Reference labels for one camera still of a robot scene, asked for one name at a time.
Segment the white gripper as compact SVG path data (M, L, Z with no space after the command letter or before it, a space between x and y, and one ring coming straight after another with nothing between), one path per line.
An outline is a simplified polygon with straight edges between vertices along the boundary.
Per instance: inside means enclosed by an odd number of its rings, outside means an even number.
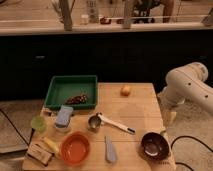
M174 122L176 118L176 104L169 100L163 92L157 94L157 99L159 102L161 113L164 116L164 125L168 127Z

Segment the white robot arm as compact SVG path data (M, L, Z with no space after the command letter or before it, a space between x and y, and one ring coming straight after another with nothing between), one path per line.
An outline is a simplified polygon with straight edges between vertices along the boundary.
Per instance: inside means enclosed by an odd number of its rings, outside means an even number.
M170 70L165 77L166 86L157 95L165 127L176 118L175 108L189 99L213 115L213 87L205 84L207 67L200 62Z

